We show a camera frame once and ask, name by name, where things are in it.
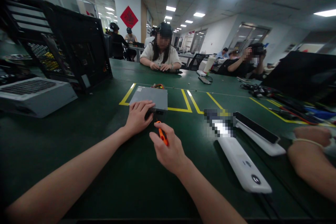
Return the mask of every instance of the bracelet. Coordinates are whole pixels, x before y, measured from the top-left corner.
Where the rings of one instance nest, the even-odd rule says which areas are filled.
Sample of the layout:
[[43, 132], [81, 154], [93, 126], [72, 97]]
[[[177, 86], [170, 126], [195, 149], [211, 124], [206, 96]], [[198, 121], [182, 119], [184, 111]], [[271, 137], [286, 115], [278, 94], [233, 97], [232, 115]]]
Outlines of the bracelet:
[[314, 141], [312, 141], [312, 140], [303, 139], [303, 138], [293, 139], [293, 142], [295, 142], [295, 141], [303, 141], [303, 142], [308, 142], [308, 143], [315, 144], [315, 145], [317, 145], [317, 146], [321, 147], [321, 148], [322, 148], [322, 150], [324, 149], [324, 147], [323, 147], [321, 144], [319, 144], [319, 143], [317, 143], [317, 142], [314, 142]]

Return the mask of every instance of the long hair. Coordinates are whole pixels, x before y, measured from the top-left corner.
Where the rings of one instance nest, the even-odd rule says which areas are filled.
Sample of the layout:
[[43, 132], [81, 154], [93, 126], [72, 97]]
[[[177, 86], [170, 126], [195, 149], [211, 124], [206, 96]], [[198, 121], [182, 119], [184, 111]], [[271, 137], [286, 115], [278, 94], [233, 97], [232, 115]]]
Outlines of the long hair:
[[[158, 40], [158, 34], [159, 32], [156, 33], [155, 35], [155, 39], [151, 42], [151, 44], [153, 45], [153, 51], [154, 51], [154, 56], [153, 56], [153, 61], [157, 60], [160, 56], [160, 48], [159, 46], [157, 45], [157, 40]], [[169, 39], [169, 44], [168, 46], [166, 47], [166, 49], [164, 50], [164, 54], [163, 54], [163, 60], [162, 60], [162, 63], [165, 63], [167, 60], [168, 60], [168, 57], [169, 57], [169, 51], [170, 51], [170, 47], [171, 47], [171, 42], [172, 42], [172, 38], [171, 36], [166, 38], [166, 39]]]

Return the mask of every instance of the red diamond sign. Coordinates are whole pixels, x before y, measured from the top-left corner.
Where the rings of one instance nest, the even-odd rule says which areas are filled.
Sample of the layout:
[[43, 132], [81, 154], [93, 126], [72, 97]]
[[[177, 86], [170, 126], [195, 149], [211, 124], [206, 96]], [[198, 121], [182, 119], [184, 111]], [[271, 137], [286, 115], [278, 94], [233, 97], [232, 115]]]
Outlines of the red diamond sign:
[[130, 28], [133, 28], [138, 22], [137, 17], [134, 15], [133, 11], [129, 6], [127, 6], [127, 8], [124, 10], [120, 18], [125, 23], [125, 25]]

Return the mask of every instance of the white bottle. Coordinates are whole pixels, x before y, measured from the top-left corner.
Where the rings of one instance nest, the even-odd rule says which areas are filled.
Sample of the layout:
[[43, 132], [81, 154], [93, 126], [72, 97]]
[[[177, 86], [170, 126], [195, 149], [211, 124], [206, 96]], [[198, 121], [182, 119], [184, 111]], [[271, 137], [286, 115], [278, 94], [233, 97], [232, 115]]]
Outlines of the white bottle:
[[205, 72], [205, 73], [210, 72], [210, 69], [211, 69], [212, 65], [214, 64], [215, 60], [216, 60], [215, 57], [209, 57], [208, 62], [206, 63], [203, 72]]

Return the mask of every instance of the green workbench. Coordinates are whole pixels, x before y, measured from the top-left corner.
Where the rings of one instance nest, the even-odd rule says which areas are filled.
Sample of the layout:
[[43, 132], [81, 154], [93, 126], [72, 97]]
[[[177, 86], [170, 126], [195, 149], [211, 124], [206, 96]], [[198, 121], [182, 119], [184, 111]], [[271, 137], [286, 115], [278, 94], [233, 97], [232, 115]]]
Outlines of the green workbench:
[[[165, 123], [174, 128], [186, 155], [209, 182], [247, 220], [277, 219], [265, 199], [246, 192], [209, 130], [202, 111], [240, 111], [284, 137], [299, 124], [269, 112], [267, 99], [251, 99], [233, 77], [212, 75], [205, 85], [193, 71], [180, 75], [154, 72], [139, 63], [111, 61], [113, 79], [43, 119], [0, 114], [1, 174], [4, 200], [10, 204], [50, 172], [123, 126], [127, 104], [137, 86], [165, 85], [169, 111]], [[113, 155], [65, 219], [197, 219], [197, 209], [179, 180], [156, 159], [150, 125]], [[336, 220], [334, 204], [295, 174], [286, 155], [270, 157], [243, 132], [237, 139], [273, 189], [274, 206], [284, 220]]]

